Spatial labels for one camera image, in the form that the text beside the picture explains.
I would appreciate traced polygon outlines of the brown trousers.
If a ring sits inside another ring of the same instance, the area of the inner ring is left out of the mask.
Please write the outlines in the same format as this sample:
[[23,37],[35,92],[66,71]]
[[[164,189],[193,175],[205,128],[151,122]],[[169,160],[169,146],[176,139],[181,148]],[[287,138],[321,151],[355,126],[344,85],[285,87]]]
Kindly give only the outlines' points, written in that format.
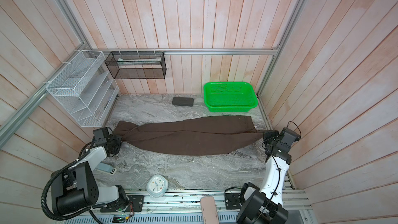
[[114,134],[142,150],[184,156],[223,155],[263,137],[250,116],[211,116],[144,125],[119,121]]

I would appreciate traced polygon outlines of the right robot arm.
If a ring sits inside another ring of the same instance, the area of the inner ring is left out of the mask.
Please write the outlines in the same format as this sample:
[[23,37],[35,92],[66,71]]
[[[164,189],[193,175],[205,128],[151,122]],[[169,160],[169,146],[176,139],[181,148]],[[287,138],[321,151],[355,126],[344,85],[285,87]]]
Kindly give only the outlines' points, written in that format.
[[283,128],[276,136],[263,134],[262,147],[266,154],[266,170],[260,187],[246,183],[239,199],[241,208],[236,218],[238,224],[284,224],[289,213],[283,207],[282,191],[285,175],[291,163],[289,151],[300,136]]

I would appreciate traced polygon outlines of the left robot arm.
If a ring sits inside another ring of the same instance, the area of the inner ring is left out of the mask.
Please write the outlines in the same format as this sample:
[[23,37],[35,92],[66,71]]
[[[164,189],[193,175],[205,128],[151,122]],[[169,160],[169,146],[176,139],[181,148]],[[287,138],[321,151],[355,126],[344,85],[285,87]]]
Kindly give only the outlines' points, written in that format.
[[129,198],[122,186],[99,187],[93,171],[106,158],[118,154],[122,137],[93,137],[72,163],[52,173],[41,195],[45,215],[54,220],[67,220],[95,208],[123,212]]

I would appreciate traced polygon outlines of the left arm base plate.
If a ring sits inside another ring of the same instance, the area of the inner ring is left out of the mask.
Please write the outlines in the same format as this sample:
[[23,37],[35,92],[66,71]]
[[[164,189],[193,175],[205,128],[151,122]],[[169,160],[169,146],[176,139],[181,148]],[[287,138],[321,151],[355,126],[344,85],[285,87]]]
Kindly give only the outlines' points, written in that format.
[[110,208],[108,206],[100,209],[101,213],[133,213],[141,212],[143,210],[144,195],[127,195],[128,202],[126,205],[122,205],[117,208]]

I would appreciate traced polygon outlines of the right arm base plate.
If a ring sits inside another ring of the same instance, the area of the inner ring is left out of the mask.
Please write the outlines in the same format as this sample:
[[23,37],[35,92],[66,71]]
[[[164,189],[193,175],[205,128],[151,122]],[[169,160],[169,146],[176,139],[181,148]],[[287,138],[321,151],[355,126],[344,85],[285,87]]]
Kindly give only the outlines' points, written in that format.
[[226,192],[224,200],[226,209],[240,209],[244,204],[244,198],[238,192]]

